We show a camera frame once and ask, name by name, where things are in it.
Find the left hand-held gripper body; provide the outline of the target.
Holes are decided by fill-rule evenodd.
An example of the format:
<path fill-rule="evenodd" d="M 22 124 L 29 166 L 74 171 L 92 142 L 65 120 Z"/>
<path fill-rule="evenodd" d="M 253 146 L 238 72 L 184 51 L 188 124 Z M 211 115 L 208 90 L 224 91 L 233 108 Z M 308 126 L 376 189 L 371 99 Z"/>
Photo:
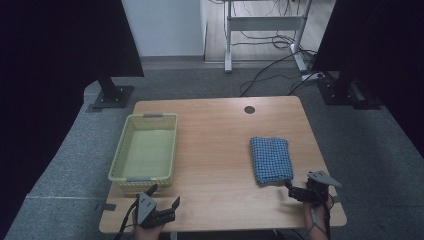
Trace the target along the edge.
<path fill-rule="evenodd" d="M 158 211 L 156 207 L 157 202 L 153 198 L 140 193 L 137 197 L 136 224 L 143 229 L 153 229 L 175 220 L 174 208 Z"/>

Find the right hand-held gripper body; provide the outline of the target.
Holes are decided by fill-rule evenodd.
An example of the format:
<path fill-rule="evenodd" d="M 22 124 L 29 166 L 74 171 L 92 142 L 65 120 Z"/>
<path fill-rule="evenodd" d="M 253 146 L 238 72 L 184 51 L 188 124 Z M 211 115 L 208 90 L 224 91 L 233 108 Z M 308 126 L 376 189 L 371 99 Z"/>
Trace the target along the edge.
<path fill-rule="evenodd" d="M 300 202 L 325 203 L 328 201 L 329 187 L 341 187 L 342 184 L 324 171 L 309 172 L 305 188 L 294 187 L 301 197 Z"/>

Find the blue checked cloth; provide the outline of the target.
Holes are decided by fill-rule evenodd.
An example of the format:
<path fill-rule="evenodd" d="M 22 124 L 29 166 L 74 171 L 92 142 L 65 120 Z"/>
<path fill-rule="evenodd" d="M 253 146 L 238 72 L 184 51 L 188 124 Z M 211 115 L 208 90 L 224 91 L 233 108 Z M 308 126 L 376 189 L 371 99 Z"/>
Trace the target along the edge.
<path fill-rule="evenodd" d="M 259 185 L 293 179 L 287 140 L 278 137 L 253 137 L 250 139 L 250 147 Z"/>

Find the yellow-green plastic basket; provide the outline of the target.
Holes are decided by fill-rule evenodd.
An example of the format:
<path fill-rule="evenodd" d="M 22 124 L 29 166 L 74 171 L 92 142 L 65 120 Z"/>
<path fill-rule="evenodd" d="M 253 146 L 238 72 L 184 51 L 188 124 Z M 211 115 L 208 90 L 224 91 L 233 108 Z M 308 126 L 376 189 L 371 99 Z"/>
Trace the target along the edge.
<path fill-rule="evenodd" d="M 124 192 L 173 183 L 178 135 L 175 113 L 132 114 L 126 118 L 108 179 Z"/>

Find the person's right hand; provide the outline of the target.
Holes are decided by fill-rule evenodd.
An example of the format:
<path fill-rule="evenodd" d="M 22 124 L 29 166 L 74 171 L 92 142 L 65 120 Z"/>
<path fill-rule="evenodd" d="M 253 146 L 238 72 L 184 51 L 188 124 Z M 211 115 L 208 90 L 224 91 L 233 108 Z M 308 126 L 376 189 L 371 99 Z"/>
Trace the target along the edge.
<path fill-rule="evenodd" d="M 313 206 L 312 203 L 303 203 L 304 223 L 309 233 L 326 233 L 326 210 L 330 210 L 333 205 L 332 198 L 325 205 Z"/>

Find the person's left hand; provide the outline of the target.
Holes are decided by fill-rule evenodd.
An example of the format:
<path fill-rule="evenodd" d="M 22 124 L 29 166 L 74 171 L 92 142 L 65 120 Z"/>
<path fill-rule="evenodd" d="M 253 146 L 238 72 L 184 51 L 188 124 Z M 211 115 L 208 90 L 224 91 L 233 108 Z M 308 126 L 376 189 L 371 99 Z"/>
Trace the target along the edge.
<path fill-rule="evenodd" d="M 139 225 L 134 227 L 135 240 L 159 240 L 160 234 L 164 226 L 160 225 L 151 229 L 144 229 Z"/>

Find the black stand base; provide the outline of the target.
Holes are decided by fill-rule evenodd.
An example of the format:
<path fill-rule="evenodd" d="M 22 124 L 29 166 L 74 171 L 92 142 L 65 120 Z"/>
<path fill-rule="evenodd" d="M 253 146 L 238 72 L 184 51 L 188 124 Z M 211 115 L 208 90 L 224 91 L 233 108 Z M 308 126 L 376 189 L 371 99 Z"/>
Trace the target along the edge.
<path fill-rule="evenodd" d="M 93 104 L 88 106 L 87 111 L 101 112 L 108 108 L 125 108 L 128 104 L 131 93 L 134 90 L 133 86 L 118 86 L 109 76 L 100 76 L 98 83 L 101 91 Z"/>
<path fill-rule="evenodd" d="M 356 110 L 379 110 L 382 102 L 359 79 L 340 72 L 324 72 L 317 83 L 326 105 L 352 106 Z"/>

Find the white power strip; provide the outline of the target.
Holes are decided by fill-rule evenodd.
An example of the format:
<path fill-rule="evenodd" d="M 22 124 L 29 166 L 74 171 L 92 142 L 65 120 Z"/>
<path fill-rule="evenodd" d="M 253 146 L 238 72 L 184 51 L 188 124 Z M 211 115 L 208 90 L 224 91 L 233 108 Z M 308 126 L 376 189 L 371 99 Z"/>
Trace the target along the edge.
<path fill-rule="evenodd" d="M 312 81 L 312 80 L 317 80 L 317 79 L 322 79 L 325 78 L 325 74 L 322 72 L 315 72 L 315 73 L 310 73 L 310 74 L 306 74 L 303 75 L 301 77 L 301 82 L 305 82 L 305 81 Z"/>

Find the black curtain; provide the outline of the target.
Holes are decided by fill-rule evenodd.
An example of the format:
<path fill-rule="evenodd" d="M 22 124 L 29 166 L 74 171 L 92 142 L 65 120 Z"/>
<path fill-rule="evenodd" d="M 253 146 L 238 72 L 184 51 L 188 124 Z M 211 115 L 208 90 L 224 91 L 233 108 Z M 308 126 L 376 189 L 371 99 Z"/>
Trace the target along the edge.
<path fill-rule="evenodd" d="M 313 69 L 364 82 L 424 157 L 424 0 L 336 0 Z"/>
<path fill-rule="evenodd" d="M 91 83 L 143 73 L 124 0 L 0 0 L 0 240 Z"/>

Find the white desk frame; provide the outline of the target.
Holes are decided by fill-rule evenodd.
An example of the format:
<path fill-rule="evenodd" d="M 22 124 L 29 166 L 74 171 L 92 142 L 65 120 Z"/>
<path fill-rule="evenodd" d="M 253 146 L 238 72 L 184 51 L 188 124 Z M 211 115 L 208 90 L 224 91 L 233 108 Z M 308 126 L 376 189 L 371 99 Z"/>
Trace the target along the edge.
<path fill-rule="evenodd" d="M 307 67 L 301 56 L 300 43 L 306 27 L 312 0 L 306 0 L 305 8 L 301 15 L 295 16 L 242 16 L 236 17 L 232 15 L 232 3 L 242 0 L 222 0 L 227 6 L 226 20 L 226 49 L 224 59 L 224 71 L 232 72 L 232 52 L 231 52 L 231 37 L 235 31 L 294 31 L 294 43 L 289 49 L 294 57 L 295 63 L 301 73 L 307 71 Z"/>

